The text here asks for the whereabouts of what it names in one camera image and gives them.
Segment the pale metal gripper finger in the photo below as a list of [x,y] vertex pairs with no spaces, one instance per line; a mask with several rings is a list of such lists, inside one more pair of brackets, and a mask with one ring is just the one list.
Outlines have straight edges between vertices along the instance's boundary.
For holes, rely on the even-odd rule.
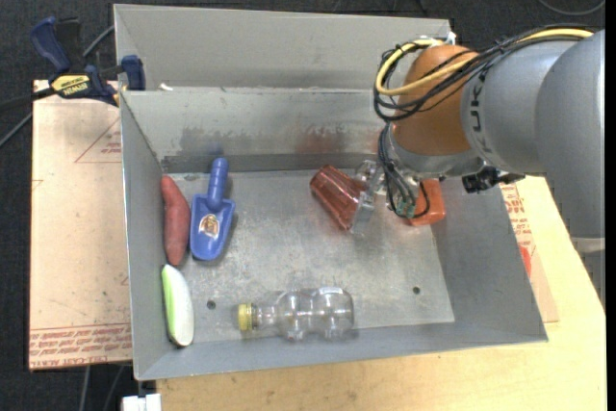
[[374,198],[371,193],[361,192],[353,215],[350,232],[363,234],[370,223],[374,211]]
[[367,191],[381,191],[384,173],[381,165],[372,160],[365,160],[356,169],[356,180]]

